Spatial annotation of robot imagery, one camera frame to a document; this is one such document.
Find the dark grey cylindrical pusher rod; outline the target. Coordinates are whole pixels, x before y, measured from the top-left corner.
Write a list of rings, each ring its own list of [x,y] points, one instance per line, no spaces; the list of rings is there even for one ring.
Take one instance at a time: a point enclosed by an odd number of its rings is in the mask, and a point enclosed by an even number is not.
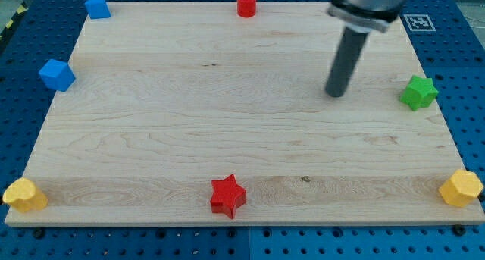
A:
[[[367,32],[345,27],[325,86],[329,96],[338,98],[345,94],[367,37]]]

